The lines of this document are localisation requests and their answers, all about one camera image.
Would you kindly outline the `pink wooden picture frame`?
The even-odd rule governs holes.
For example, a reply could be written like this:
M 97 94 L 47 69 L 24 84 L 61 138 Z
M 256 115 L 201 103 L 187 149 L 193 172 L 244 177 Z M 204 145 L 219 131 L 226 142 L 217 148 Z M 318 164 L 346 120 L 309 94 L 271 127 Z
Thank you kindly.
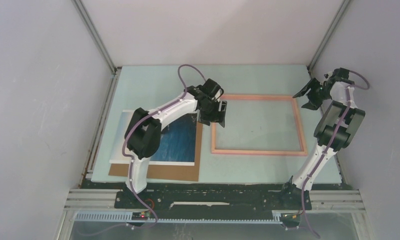
M 300 110 L 297 100 L 289 95 L 269 95 L 269 94 L 225 94 L 224 100 L 231 101 L 268 101 L 268 102 L 289 102 L 293 112 L 296 135 L 300 150 L 256 150 L 256 149 L 229 149 L 217 146 L 216 124 L 211 127 L 211 152 L 220 155 L 253 155 L 253 156 L 306 156 L 308 154 L 303 125 L 300 117 Z

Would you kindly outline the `landscape photo print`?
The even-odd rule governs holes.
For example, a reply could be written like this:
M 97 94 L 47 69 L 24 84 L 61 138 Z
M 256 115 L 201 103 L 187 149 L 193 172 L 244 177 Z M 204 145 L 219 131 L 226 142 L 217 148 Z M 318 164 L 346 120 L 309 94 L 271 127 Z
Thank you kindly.
M 122 155 L 124 134 L 133 115 L 133 110 L 123 110 L 115 134 L 109 163 L 128 164 L 129 158 Z M 160 146 L 150 157 L 149 165 L 193 166 L 197 133 L 197 114 L 189 113 L 170 123 L 161 132 Z

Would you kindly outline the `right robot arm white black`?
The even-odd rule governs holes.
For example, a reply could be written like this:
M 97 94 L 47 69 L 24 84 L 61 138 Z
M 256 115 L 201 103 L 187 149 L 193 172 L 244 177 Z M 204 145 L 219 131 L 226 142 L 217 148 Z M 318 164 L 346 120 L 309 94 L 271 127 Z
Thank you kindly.
M 350 145 L 365 118 L 365 111 L 355 104 L 353 94 L 356 88 L 368 90 L 370 85 L 367 80 L 366 86 L 357 85 L 350 80 L 351 73 L 349 69 L 336 68 L 325 74 L 322 82 L 312 78 L 293 96 L 306 96 L 308 101 L 302 108 L 313 111 L 318 110 L 325 100 L 331 103 L 314 130 L 316 145 L 312 153 L 300 170 L 283 185 L 278 196 L 279 204 L 285 209 L 306 201 L 319 172 L 331 157 Z

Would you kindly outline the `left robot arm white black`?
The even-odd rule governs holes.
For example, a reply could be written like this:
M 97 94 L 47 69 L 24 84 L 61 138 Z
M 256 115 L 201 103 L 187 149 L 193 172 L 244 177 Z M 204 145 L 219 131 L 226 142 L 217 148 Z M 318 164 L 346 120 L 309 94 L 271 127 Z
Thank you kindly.
M 214 80 L 204 84 L 185 87 L 182 93 L 168 103 L 145 110 L 136 109 L 124 135 L 122 155 L 130 159 L 126 186 L 130 190 L 126 201 L 133 208 L 145 204 L 142 192 L 147 186 L 147 171 L 152 155 L 158 150 L 161 132 L 180 117 L 197 112 L 197 121 L 210 126 L 212 123 L 225 126 L 227 101 L 221 100 L 223 88 Z

